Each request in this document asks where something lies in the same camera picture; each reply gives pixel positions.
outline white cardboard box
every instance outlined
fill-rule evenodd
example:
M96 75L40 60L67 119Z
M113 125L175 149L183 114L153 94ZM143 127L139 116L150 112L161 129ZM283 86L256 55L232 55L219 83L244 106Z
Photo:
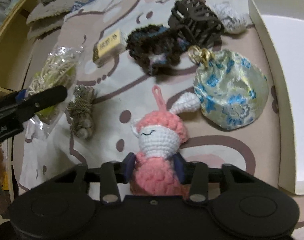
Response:
M304 0L248 0L276 88L279 186L304 195Z

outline wooden bed frame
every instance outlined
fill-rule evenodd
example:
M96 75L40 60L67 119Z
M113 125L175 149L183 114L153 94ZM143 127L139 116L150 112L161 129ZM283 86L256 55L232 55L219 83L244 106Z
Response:
M34 43L27 39L26 20L40 1L19 0L0 26L0 97L23 88ZM14 200L12 146L13 138L10 138L7 140L7 173L11 201Z

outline stuffed toy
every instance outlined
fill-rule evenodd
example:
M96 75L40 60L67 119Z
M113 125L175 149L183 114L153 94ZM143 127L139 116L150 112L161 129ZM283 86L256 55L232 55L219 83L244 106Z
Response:
M135 195L186 197L188 187L180 184L171 160L188 140L187 129L177 114L198 110L200 101L195 94L186 92L167 110L160 88L153 86L152 93L159 110L132 123L140 151L136 154L131 191Z

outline patterned bed sheet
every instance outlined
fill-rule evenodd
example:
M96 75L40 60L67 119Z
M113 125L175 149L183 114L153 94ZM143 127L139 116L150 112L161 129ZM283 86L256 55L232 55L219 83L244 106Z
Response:
M239 13L248 13L247 0L202 0L207 4L228 2ZM102 37L120 28L127 35L133 29L147 24L164 24L175 0L96 0L65 17L57 45L85 48L79 67L78 83L93 86L99 96L95 100L95 134L82 141L69 130L71 118L64 114L45 139L28 125L20 186L30 189L77 164L90 168L103 162L122 160L129 152L138 152L137 138L132 134L130 122L140 118L157 106L151 88L158 84L170 106L184 91L192 91L196 66L187 54L181 63L166 69L157 77L146 75L133 62L128 52L115 56L102 68L92 62L92 49ZM261 117L253 124L235 130L220 130L201 112L181 114L190 139L181 146L182 155L189 161L198 160L210 167L232 163L277 187L280 158L280 133L277 97L270 67L253 25L242 35L223 35L213 50L228 48L238 51L256 64L266 75L270 89L268 101ZM98 197L98 185L92 184L90 195ZM121 193L128 194L123 185ZM218 185L210 185L210 195L217 196ZM294 237L304 240L304 196L294 196L301 210Z

